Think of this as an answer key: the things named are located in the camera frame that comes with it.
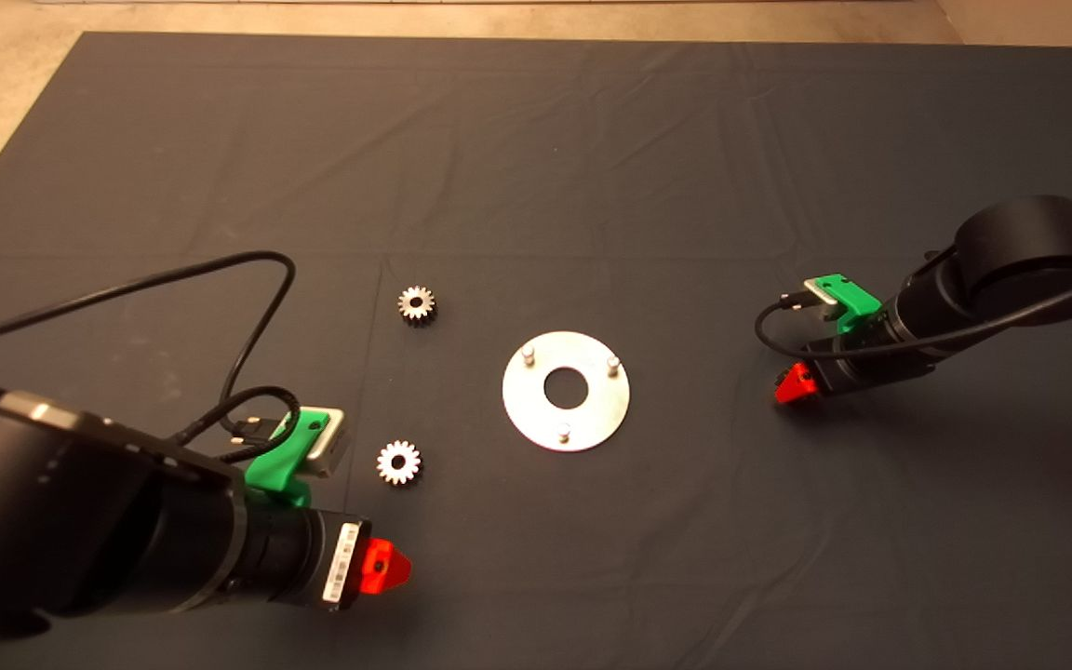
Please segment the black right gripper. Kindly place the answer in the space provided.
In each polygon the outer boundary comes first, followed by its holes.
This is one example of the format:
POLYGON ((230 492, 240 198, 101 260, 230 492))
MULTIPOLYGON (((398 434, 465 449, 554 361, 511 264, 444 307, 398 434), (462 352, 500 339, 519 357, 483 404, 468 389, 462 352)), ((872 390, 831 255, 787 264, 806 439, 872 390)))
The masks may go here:
POLYGON ((778 406, 791 406, 818 394, 851 394, 882 384, 880 378, 872 376, 866 364, 860 364, 854 359, 816 357, 842 352, 842 338, 837 334, 805 343, 801 352, 809 357, 783 370, 775 382, 773 399, 778 406))

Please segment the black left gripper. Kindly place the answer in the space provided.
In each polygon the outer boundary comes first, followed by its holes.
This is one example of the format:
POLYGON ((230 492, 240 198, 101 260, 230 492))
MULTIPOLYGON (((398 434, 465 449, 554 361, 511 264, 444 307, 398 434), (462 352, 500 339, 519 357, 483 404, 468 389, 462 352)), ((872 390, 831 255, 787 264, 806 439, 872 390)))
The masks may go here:
POLYGON ((315 510, 318 546, 311 576, 311 605, 348 610, 360 594, 379 595, 405 584, 408 556, 386 539, 371 538, 373 522, 362 515, 315 510))

